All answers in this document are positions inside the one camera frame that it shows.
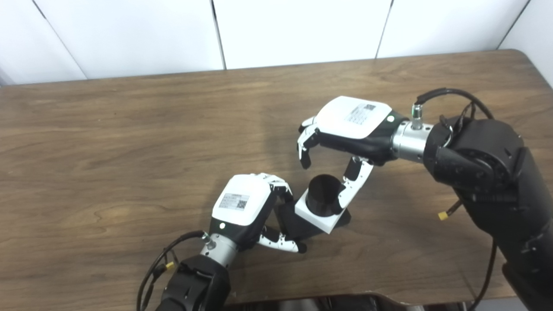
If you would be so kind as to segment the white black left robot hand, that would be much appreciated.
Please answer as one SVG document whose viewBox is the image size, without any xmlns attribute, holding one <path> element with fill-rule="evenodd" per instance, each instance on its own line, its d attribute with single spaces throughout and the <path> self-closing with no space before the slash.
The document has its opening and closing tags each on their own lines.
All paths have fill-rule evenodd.
<svg viewBox="0 0 553 311">
<path fill-rule="evenodd" d="M 229 239 L 238 252 L 260 244 L 304 254 L 305 244 L 265 224 L 279 200 L 290 203 L 293 199 L 288 183 L 276 175 L 234 175 L 213 207 L 209 235 Z"/>
</svg>

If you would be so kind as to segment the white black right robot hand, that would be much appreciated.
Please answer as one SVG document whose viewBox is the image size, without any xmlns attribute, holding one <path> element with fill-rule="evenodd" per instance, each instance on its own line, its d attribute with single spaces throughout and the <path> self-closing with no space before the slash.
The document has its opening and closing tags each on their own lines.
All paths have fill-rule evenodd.
<svg viewBox="0 0 553 311">
<path fill-rule="evenodd" d="M 299 127 L 297 151 L 304 169 L 311 166 L 309 150 L 318 145 L 351 154 L 343 181 L 330 199 L 333 214 L 340 214 L 365 184 L 368 169 L 397 159 L 393 139 L 405 116 L 381 102 L 339 96 Z"/>
</svg>

